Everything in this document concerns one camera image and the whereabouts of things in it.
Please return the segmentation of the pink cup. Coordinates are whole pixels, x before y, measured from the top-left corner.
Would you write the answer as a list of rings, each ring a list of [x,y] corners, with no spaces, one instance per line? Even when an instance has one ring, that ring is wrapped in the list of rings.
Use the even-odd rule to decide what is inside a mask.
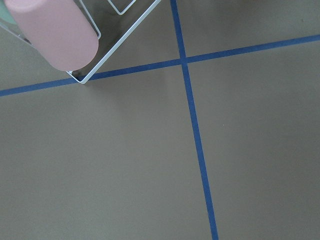
[[[55,69],[76,71],[96,56],[98,36],[73,0],[6,0],[4,4],[24,36]]]

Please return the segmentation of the mint green cup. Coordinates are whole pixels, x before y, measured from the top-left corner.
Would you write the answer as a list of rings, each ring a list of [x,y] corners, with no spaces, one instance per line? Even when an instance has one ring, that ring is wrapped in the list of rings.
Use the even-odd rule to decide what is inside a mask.
[[[16,25],[15,20],[11,16],[3,0],[0,0],[0,18],[9,24]]]

